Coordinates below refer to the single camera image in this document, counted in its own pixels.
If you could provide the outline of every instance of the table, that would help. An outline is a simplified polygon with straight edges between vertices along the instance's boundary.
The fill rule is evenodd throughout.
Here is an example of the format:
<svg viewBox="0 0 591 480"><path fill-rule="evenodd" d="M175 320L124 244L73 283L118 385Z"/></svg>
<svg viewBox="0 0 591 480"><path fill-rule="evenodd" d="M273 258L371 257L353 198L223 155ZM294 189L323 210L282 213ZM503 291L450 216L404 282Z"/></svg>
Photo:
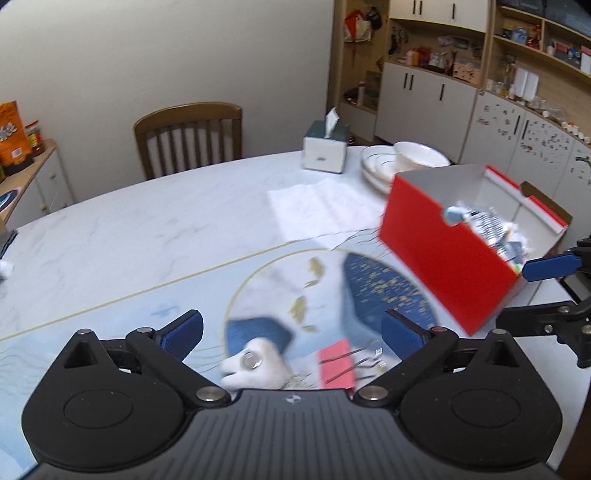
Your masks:
<svg viewBox="0 0 591 480"><path fill-rule="evenodd" d="M349 148L341 176L302 170L301 152L249 158L127 187L24 226L5 256L15 269L0 283L0 339L283 244L268 190L332 178L383 202L362 180L361 149ZM551 280L532 302L569 298ZM563 411L549 460L556 468L591 372L553 337L519 343Z"/></svg>

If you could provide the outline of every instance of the jar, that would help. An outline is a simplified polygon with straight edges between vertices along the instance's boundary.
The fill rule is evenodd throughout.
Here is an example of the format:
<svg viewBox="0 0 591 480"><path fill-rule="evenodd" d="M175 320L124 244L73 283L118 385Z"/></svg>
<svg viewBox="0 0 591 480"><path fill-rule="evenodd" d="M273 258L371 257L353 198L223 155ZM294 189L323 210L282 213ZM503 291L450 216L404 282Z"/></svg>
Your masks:
<svg viewBox="0 0 591 480"><path fill-rule="evenodd" d="M29 145L33 151L33 157L41 155L45 151L45 144L43 143L39 120L35 120L33 123L25 125L25 134L27 135L27 140L29 140Z"/></svg>

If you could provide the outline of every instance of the snack bag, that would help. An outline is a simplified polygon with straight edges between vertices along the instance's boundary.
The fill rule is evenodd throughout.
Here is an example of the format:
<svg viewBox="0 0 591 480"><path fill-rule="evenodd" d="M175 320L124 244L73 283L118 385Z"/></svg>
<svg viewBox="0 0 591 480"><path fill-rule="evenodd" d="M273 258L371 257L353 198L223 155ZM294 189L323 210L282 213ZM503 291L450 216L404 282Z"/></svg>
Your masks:
<svg viewBox="0 0 591 480"><path fill-rule="evenodd" d="M17 103L0 104L0 165L12 175L33 163L31 147L22 127Z"/></svg>

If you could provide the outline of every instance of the red card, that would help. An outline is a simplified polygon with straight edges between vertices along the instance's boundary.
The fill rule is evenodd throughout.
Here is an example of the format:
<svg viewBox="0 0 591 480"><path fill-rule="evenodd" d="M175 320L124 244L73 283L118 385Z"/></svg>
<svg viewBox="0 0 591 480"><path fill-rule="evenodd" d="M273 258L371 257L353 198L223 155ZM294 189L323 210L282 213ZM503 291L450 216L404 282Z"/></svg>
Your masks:
<svg viewBox="0 0 591 480"><path fill-rule="evenodd" d="M349 341L341 340L332 344L330 347L318 350L318 361L325 361L341 355L349 353ZM322 388L344 388L346 390L355 388L355 372L353 367L353 359L351 355L344 356L331 362L320 364L320 379L322 381ZM347 373L340 375L333 381L328 381L336 377L340 373L351 368Z"/></svg>

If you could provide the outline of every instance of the red cardboard box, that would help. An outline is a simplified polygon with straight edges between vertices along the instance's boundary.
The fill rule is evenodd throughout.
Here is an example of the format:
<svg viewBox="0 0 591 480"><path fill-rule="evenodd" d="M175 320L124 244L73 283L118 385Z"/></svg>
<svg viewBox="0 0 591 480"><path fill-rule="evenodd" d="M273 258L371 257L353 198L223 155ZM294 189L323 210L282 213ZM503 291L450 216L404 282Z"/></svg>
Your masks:
<svg viewBox="0 0 591 480"><path fill-rule="evenodd" d="M456 165L394 177L379 237L472 335L526 281L468 225L444 221L443 212L459 201L493 207L515 222L527 238L529 258L548 253L567 224L492 167Z"/></svg>

